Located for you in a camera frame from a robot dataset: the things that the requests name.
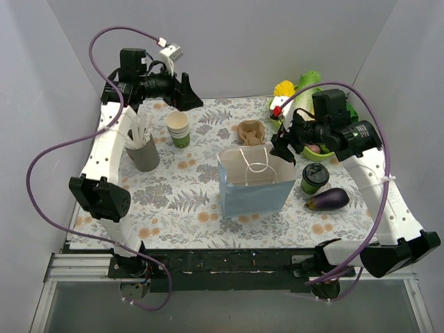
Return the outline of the grey straw holder cup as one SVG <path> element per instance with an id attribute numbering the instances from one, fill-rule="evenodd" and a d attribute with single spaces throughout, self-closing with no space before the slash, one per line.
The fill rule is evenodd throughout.
<path id="1" fill-rule="evenodd" d="M 125 147 L 125 150 L 138 171 L 153 171 L 160 163 L 160 156 L 152 135 L 149 136 L 149 140 L 141 148 Z"/>

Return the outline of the stack of paper cups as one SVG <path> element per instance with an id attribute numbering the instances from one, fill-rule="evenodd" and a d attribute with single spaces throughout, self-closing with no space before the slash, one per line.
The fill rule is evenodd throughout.
<path id="1" fill-rule="evenodd" d="M 177 148 L 187 148 L 190 143 L 189 117 L 185 112 L 173 111 L 166 117 L 166 128 Z"/>

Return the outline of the green toy napa cabbage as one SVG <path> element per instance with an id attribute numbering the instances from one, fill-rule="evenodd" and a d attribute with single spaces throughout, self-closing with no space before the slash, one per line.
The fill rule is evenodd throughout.
<path id="1" fill-rule="evenodd" d="M 321 75 L 317 71 L 308 71 L 307 73 L 303 74 L 300 77 L 298 86 L 296 91 L 299 92 L 302 89 L 305 89 L 309 87 L 310 85 L 314 85 L 316 83 L 320 83 L 322 81 Z M 303 93 L 299 94 L 297 97 L 295 97 L 294 101 L 294 107 L 295 108 L 302 108 L 308 113 L 313 114 L 314 108 L 313 108 L 313 100 L 312 95 L 320 92 L 320 87 L 313 87 L 311 89 L 308 89 L 304 91 Z"/>

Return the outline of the green paper coffee cup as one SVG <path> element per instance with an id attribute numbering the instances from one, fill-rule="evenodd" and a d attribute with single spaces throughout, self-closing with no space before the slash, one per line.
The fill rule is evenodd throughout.
<path id="1" fill-rule="evenodd" d="M 329 171 L 322 164 L 311 163 L 302 170 L 300 188 L 306 194 L 315 194 L 329 179 Z"/>

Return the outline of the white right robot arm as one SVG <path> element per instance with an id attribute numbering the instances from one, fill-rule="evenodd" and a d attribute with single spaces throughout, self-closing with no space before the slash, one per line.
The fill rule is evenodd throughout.
<path id="1" fill-rule="evenodd" d="M 364 268 L 381 278 L 438 248 L 438 234 L 423 229 L 397 188 L 389 148 L 378 125 L 353 122 L 345 93 L 335 88 L 313 94 L 314 114 L 306 121 L 287 105 L 308 91 L 306 87 L 272 104 L 270 117 L 282 123 L 272 136 L 271 154 L 294 162 L 305 144 L 326 146 L 358 186 L 374 220 L 363 241 L 335 239 L 316 247 L 314 267 L 322 276 L 315 281 L 330 280 L 347 266 Z"/>

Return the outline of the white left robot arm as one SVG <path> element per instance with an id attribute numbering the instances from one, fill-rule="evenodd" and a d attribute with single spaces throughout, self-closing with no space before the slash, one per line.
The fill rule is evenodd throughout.
<path id="1" fill-rule="evenodd" d="M 69 189 L 83 210 L 99 221 L 112 242 L 115 255 L 126 257 L 123 268 L 132 277 L 143 276 L 148 268 L 145 257 L 137 254 L 142 242 L 127 219 L 130 193 L 119 186 L 119 165 L 128 131 L 136 121 L 138 107 L 146 99 L 161 98 L 180 112 L 203 105 L 189 83 L 189 75 L 178 79 L 174 64 L 181 48 L 170 44 L 160 51 L 157 64 L 146 62 L 144 49 L 120 51 L 120 66 L 108 77 L 101 96 L 102 134 L 93 147 L 80 176 L 69 181 Z"/>

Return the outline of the red toy onion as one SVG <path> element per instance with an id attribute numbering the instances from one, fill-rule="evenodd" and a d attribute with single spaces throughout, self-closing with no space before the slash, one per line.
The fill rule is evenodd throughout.
<path id="1" fill-rule="evenodd" d="M 317 144 L 309 144 L 307 145 L 307 148 L 312 151 L 313 153 L 321 153 L 321 148 Z"/>

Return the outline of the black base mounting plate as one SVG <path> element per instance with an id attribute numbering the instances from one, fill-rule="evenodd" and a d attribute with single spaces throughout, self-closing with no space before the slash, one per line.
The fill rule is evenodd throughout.
<path id="1" fill-rule="evenodd" d="M 153 262 L 112 258 L 108 277 L 151 280 L 154 293 L 174 291 L 289 290 L 308 292 L 305 282 L 333 269 L 316 248 L 151 249 Z"/>

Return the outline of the floral patterned table mat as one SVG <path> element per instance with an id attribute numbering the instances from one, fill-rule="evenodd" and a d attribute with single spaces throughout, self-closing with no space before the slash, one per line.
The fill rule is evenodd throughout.
<path id="1" fill-rule="evenodd" d="M 275 127 L 267 109 L 266 97 L 207 99 L 203 107 L 188 112 L 191 143 L 179 149 L 165 126 L 171 108 L 155 100 L 140 106 L 153 121 L 160 164 L 142 173 L 123 155 L 119 181 L 132 198 L 128 219 L 147 248 L 309 248 L 330 239 L 361 240 L 368 235 L 372 215 L 335 157 L 325 161 L 328 187 L 347 192 L 350 201 L 344 208 L 310 211 L 306 195 L 295 185 L 279 212 L 223 217 L 216 155 L 239 143 L 237 125 L 245 119 L 260 120 L 271 136 Z"/>

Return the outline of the brown pulp cup carrier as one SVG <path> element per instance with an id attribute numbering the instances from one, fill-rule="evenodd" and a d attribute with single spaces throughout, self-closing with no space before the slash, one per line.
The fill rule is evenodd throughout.
<path id="1" fill-rule="evenodd" d="M 237 126 L 238 136 L 244 146 L 265 144 L 265 127 L 259 120 L 245 120 Z"/>

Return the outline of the yellow toy cabbage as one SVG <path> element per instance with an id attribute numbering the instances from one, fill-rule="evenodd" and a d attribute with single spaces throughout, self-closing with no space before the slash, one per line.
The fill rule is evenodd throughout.
<path id="1" fill-rule="evenodd" d="M 284 80 L 278 83 L 273 90 L 274 96 L 286 96 L 291 97 L 297 90 L 297 86 L 289 80 Z"/>

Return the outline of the purple toy eggplant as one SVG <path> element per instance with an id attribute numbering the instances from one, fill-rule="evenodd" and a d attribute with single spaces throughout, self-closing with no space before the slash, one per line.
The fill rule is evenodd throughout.
<path id="1" fill-rule="evenodd" d="M 347 192 L 342 188 L 331 188 L 311 197 L 305 207 L 311 211 L 334 211 L 350 202 Z"/>

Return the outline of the green plastic basket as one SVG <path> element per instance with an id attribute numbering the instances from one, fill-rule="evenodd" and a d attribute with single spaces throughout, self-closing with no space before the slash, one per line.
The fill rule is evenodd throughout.
<path id="1" fill-rule="evenodd" d="M 273 111 L 273 108 L 278 104 L 278 102 L 283 103 L 284 97 L 283 96 L 274 96 L 272 99 L 268 101 L 267 108 L 270 112 Z M 347 109 L 350 112 L 350 116 L 352 119 L 352 122 L 357 122 L 359 120 L 359 115 L 355 111 L 355 109 L 347 103 Z M 314 162 L 320 162 L 323 160 L 326 160 L 332 156 L 334 156 L 334 152 L 330 152 L 327 150 L 325 145 L 318 144 L 319 148 L 316 148 L 314 151 L 311 149 L 314 147 L 314 145 L 308 145 L 304 147 L 304 150 L 302 151 L 302 154 L 309 160 Z"/>

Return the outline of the white paper carry bag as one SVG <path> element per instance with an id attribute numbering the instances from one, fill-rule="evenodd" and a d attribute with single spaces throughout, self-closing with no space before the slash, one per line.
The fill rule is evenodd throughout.
<path id="1" fill-rule="evenodd" d="M 236 146 L 217 155 L 225 218 L 280 211 L 296 181 L 291 162 L 270 154 L 270 144 Z"/>

